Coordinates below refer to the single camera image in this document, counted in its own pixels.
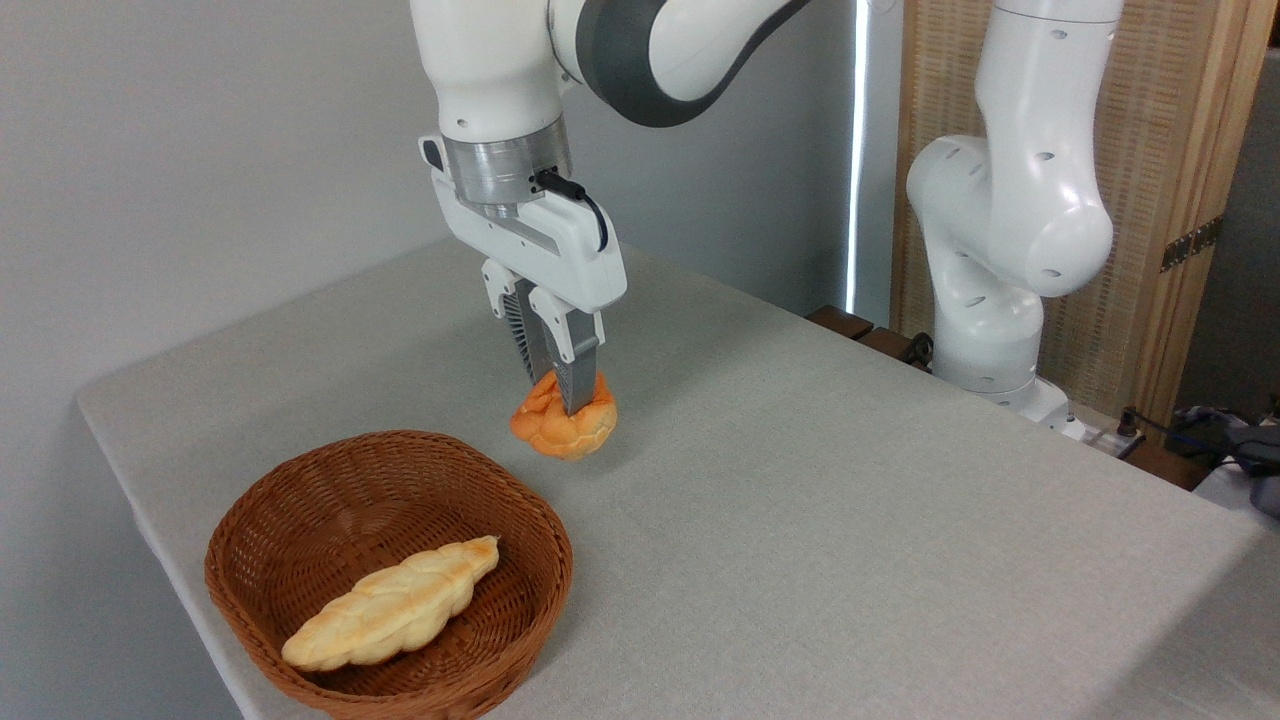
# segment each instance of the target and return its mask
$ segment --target wicker basket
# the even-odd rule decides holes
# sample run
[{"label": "wicker basket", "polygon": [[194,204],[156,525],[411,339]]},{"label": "wicker basket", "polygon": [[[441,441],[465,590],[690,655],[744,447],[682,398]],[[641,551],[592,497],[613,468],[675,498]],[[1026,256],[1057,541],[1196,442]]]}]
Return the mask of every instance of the wicker basket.
[{"label": "wicker basket", "polygon": [[[442,544],[499,536],[471,605],[417,652],[300,673],[280,647],[374,570]],[[253,484],[209,541],[205,583],[278,688],[339,720],[476,717],[524,682],[572,579],[556,512],[463,442],[415,430],[312,450]]]}]

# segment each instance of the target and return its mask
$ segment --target black cable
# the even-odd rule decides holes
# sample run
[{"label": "black cable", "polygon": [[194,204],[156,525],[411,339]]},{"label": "black cable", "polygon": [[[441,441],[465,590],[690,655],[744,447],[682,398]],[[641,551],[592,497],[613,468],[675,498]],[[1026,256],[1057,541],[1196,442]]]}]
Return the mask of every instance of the black cable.
[{"label": "black cable", "polygon": [[1216,452],[1217,455],[1220,455],[1222,457],[1226,457],[1228,455],[1230,455],[1231,457],[1236,457],[1236,459],[1244,460],[1247,462],[1256,462],[1256,464],[1266,466],[1266,468],[1270,468],[1270,466],[1275,465],[1274,460],[1270,460],[1270,459],[1266,459],[1266,457],[1258,457],[1256,455],[1248,455],[1248,454],[1240,452],[1239,447],[1240,447],[1240,445],[1247,445],[1249,442],[1253,442],[1256,445],[1265,445],[1265,446],[1275,446],[1276,443],[1258,439],[1258,441],[1244,441],[1244,442],[1242,442],[1239,445],[1235,445],[1234,447],[1229,447],[1229,448],[1228,447],[1219,447],[1219,446],[1215,446],[1215,445],[1210,445],[1207,442],[1198,441],[1198,439],[1196,439],[1193,437],[1184,436],[1184,434],[1179,433],[1178,430],[1166,428],[1165,425],[1161,425],[1160,423],[1152,420],[1151,418],[1143,415],[1142,413],[1138,413],[1138,409],[1133,407],[1132,405],[1129,407],[1125,407],[1124,413],[1133,415],[1134,418],[1142,420],[1143,423],[1151,425],[1152,428],[1155,428],[1155,429],[1165,433],[1166,436],[1169,436],[1169,437],[1171,437],[1171,438],[1174,438],[1176,441],[1180,441],[1180,442],[1184,442],[1187,445],[1207,450],[1210,452]]},{"label": "black cable", "polygon": [[590,195],[586,193],[586,188],[568,178],[562,177],[554,168],[538,170],[538,173],[532,177],[532,181],[543,186],[543,190],[554,192],[561,197],[586,202],[588,208],[595,213],[596,224],[600,225],[600,247],[598,252],[604,252],[604,249],[609,246],[609,225],[604,222],[604,213],[600,210],[600,206],[591,200]]}]

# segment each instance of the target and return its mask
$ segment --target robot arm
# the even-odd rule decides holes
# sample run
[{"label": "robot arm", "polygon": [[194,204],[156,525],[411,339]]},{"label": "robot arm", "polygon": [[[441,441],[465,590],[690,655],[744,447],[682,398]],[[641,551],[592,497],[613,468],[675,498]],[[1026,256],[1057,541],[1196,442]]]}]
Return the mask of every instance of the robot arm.
[{"label": "robot arm", "polygon": [[911,164],[936,293],[936,375],[1061,429],[1036,377],[1043,305],[1111,250],[1093,115],[1123,0],[996,0],[977,96],[987,138],[933,141]]},{"label": "robot arm", "polygon": [[595,386],[600,311],[626,292],[608,214],[568,178],[561,95],[585,83],[627,119],[687,122],[808,0],[411,0],[439,102],[422,158],[532,382],[566,411]]},{"label": "robot arm", "polygon": [[628,120],[701,114],[808,0],[550,0],[556,55]]}]

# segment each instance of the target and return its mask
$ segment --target white wall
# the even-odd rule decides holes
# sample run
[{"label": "white wall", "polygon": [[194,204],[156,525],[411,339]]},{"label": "white wall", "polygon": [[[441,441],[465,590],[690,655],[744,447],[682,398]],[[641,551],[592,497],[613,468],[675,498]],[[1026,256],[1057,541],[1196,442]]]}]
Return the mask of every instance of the white wall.
[{"label": "white wall", "polygon": [[[682,128],[577,91],[577,179],[635,245],[838,302],[849,17],[815,0]],[[0,68],[0,717],[232,717],[72,396],[447,234],[408,9],[13,0]]]}]

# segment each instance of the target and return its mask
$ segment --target bread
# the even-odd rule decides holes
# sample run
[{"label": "bread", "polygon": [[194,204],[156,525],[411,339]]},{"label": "bread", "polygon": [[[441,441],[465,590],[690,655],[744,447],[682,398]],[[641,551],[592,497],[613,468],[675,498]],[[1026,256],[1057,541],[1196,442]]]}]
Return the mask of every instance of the bread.
[{"label": "bread", "polygon": [[471,603],[475,583],[497,565],[493,536],[411,555],[325,605],[280,655],[300,670],[334,670],[419,650]]},{"label": "bread", "polygon": [[564,413],[556,373],[547,373],[511,416],[511,432],[543,455],[576,461],[595,452],[618,424],[618,406],[595,373],[595,396],[573,416]]}]

